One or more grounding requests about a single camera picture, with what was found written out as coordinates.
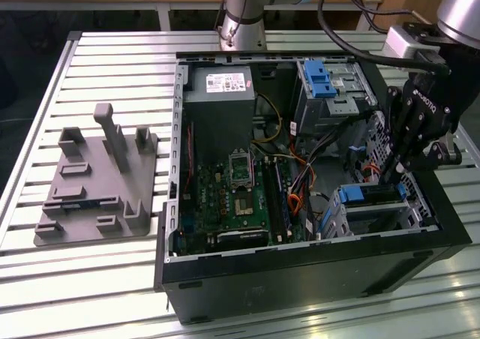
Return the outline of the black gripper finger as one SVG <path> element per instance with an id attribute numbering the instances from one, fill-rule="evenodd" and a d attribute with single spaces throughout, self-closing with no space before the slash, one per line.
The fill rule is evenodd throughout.
<path id="1" fill-rule="evenodd" d="M 395 120 L 393 109 L 398 101 L 398 87 L 389 86 L 386 90 L 385 99 L 381 102 L 381 108 L 385 119 L 384 132 L 388 137 L 388 148 L 390 152 L 382 167 L 381 182 L 390 182 L 392 180 L 392 173 L 395 171 Z"/>
<path id="2" fill-rule="evenodd" d="M 395 134 L 396 167 L 389 184 L 397 184 L 401 176 L 411 169 L 412 162 L 419 155 L 422 127 L 428 118 L 428 108 L 419 97 L 398 97 L 393 109 Z"/>

